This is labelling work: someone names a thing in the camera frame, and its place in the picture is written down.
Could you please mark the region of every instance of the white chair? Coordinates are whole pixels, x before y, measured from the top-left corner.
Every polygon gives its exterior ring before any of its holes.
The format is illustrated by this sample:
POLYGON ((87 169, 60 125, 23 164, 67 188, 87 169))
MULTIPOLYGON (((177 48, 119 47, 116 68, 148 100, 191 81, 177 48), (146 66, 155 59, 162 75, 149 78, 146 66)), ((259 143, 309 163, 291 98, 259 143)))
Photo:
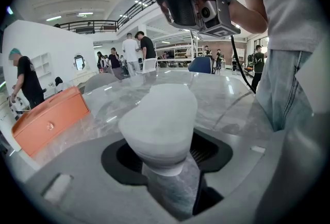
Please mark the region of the white chair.
POLYGON ((143 61, 142 72, 136 71, 138 74, 144 74, 152 71, 156 71, 156 58, 149 58, 143 61))

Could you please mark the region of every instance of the black railing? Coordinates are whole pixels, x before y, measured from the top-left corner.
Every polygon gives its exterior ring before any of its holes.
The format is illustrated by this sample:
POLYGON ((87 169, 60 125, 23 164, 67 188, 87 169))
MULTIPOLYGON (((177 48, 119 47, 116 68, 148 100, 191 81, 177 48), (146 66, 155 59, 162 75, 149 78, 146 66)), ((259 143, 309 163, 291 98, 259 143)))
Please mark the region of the black railing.
POLYGON ((96 33, 96 32, 116 32, 120 27, 126 24, 139 12, 148 6, 154 4, 155 0, 139 0, 130 7, 117 21, 114 20, 84 20, 69 22, 65 24, 56 24, 55 27, 68 30, 75 33, 96 33))

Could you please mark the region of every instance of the gray marble surface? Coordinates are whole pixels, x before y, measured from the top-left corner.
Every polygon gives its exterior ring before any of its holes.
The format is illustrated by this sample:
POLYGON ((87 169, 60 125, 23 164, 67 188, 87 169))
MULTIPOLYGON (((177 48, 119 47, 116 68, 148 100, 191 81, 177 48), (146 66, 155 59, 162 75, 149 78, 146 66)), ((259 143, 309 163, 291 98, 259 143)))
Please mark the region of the gray marble surface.
MULTIPOLYGON (((194 93, 198 102, 196 126, 267 140, 273 131, 253 93, 240 80, 228 79, 225 76, 170 71, 167 68, 95 89, 84 94, 91 114, 54 138, 33 159, 43 166, 70 146, 119 132, 120 118, 136 107, 151 86, 163 83, 186 84, 194 93)), ((166 104, 166 95, 159 100, 166 104)))

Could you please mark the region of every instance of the black t-shirt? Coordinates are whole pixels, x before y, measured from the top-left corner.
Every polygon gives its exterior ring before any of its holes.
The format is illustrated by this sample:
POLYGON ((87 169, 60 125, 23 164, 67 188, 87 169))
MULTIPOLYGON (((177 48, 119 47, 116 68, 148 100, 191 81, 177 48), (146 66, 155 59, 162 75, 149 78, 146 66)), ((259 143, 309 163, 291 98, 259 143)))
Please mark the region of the black t-shirt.
POLYGON ((118 59, 117 59, 117 57, 115 55, 110 54, 108 58, 110 59, 111 67, 112 68, 118 68, 118 67, 120 67, 120 63, 119 63, 119 61, 118 61, 118 59))
POLYGON ((35 67, 28 57, 21 57, 19 59, 19 64, 17 66, 17 77, 19 77, 20 74, 24 74, 22 91, 28 100, 31 100, 35 96, 39 96, 43 93, 35 67))
POLYGON ((265 65, 265 55, 262 52, 258 52, 254 55, 254 57, 255 57, 254 72, 262 73, 263 66, 265 65))
POLYGON ((156 58, 153 41, 149 37, 143 37, 140 41, 141 48, 146 47, 145 58, 156 58))

